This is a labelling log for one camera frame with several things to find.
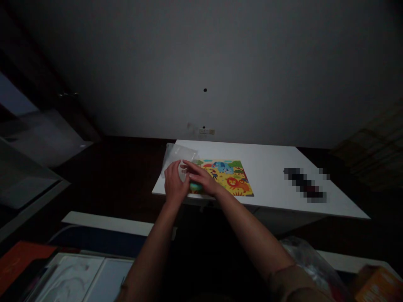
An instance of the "cartoon animal illustration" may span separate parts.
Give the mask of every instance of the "cartoon animal illustration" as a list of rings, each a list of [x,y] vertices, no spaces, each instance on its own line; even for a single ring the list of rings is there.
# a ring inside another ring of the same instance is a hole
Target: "cartoon animal illustration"
[[[244,193],[250,191],[248,184],[243,180],[238,181],[234,177],[229,177],[227,178],[227,183],[233,190],[235,190],[236,188],[240,188],[243,189]]]
[[[233,174],[234,173],[234,168],[230,167],[228,163],[222,162],[222,161],[216,161],[213,163],[213,168],[217,168],[218,172],[220,173],[226,173],[226,174]]]
[[[211,174],[213,175],[213,178],[216,180],[218,177],[217,172],[213,169],[210,169],[210,170],[211,170]]]

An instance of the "plastic packaging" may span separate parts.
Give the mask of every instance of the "plastic packaging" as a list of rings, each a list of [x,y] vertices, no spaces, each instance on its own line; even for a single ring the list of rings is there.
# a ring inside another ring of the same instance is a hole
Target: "plastic packaging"
[[[162,163],[161,177],[165,178],[164,171],[166,170],[166,168],[168,168],[168,166],[174,161],[180,159],[184,159],[187,161],[194,161],[199,159],[199,155],[197,154],[196,150],[173,143],[167,143],[167,149],[165,150],[164,161]],[[181,169],[181,167],[179,166],[178,168],[179,177],[181,178],[182,181],[184,181],[185,174],[182,172],[182,170],[183,169]]]
[[[353,301],[334,268],[308,242],[293,236],[280,242],[296,264],[312,277],[319,288],[329,292],[335,301]]]

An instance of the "gray wall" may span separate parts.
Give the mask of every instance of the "gray wall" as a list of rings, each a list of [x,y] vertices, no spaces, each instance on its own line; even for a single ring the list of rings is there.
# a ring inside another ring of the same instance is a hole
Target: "gray wall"
[[[403,96],[383,0],[10,2],[108,135],[331,148]]]

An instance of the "orange box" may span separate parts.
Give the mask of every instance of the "orange box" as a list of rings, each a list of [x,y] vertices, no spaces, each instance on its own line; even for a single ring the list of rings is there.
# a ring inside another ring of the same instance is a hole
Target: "orange box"
[[[349,287],[357,302],[403,300],[403,282],[381,266],[363,267]]]

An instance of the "blue elephant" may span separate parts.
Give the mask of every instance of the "blue elephant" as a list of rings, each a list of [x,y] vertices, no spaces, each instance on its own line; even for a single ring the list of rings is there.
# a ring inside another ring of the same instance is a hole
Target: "blue elephant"
[[[218,172],[220,173],[226,173],[226,174],[233,174],[234,173],[234,168],[230,167],[227,163],[224,163],[222,161],[216,161],[213,163],[214,168],[218,169]]]

